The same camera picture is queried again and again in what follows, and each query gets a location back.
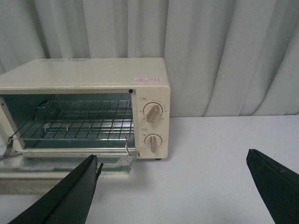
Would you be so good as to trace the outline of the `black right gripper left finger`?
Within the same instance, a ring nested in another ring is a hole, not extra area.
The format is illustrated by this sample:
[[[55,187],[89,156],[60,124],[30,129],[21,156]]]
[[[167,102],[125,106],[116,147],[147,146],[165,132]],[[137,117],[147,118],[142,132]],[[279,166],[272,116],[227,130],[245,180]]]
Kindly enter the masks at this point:
[[[11,224],[84,224],[98,177],[97,156],[90,155]]]

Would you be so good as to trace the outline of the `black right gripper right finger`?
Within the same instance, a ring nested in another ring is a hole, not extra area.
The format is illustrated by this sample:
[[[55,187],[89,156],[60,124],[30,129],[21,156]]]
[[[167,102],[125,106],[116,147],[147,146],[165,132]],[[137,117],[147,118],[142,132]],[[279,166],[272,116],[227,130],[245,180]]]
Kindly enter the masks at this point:
[[[256,149],[246,158],[256,188],[276,224],[299,222],[299,175]]]

